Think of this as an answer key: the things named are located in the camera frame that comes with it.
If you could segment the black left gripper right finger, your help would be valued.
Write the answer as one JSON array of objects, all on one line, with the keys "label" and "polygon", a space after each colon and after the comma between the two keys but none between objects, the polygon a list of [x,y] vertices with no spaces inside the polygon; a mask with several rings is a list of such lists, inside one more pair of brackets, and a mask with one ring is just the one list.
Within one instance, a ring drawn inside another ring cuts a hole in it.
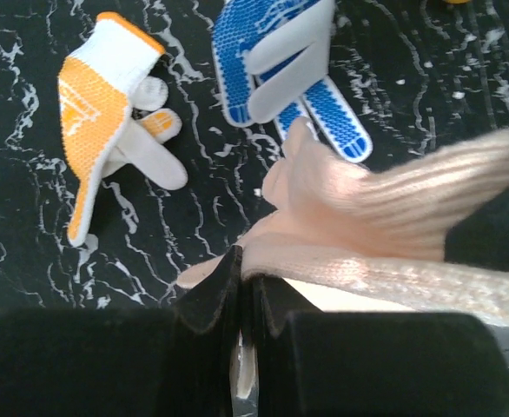
[{"label": "black left gripper right finger", "polygon": [[461,313],[326,313],[280,278],[248,284],[261,416],[509,416],[509,369]]}]

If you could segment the orange dotted white glove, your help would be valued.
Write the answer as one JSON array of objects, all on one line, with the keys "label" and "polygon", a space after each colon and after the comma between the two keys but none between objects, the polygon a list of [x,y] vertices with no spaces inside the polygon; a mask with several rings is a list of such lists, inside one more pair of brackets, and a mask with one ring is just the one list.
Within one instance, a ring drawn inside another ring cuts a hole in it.
[{"label": "orange dotted white glove", "polygon": [[149,72],[165,49],[113,11],[96,18],[89,39],[63,61],[57,87],[66,161],[79,181],[69,243],[85,243],[101,180],[130,163],[166,190],[188,174],[165,147],[182,121],[165,108],[168,86]]}]

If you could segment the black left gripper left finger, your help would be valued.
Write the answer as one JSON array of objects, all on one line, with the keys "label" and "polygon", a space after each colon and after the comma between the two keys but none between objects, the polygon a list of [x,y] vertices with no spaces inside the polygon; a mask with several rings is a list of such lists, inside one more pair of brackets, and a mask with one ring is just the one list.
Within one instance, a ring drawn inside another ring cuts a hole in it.
[{"label": "black left gripper left finger", "polygon": [[0,311],[0,416],[229,416],[242,251],[167,308]]}]

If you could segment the cream glove red cuff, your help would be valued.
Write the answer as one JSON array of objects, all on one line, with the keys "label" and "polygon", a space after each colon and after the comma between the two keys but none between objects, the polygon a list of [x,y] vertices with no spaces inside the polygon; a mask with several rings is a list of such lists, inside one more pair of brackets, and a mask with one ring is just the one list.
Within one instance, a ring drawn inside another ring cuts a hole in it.
[{"label": "cream glove red cuff", "polygon": [[334,288],[359,310],[465,311],[509,327],[509,272],[445,260],[449,229],[509,188],[509,128],[374,173],[300,117],[282,151],[261,188],[274,211],[237,241],[242,279]]}]

